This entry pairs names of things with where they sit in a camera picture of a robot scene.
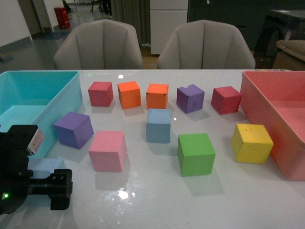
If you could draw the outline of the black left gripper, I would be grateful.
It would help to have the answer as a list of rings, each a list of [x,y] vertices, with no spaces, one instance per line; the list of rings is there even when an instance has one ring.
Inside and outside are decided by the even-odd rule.
[[[28,195],[47,195],[50,210],[66,210],[73,189],[72,170],[55,169],[46,178],[31,178],[26,152],[37,125],[12,125],[0,134],[0,213],[16,211]]]

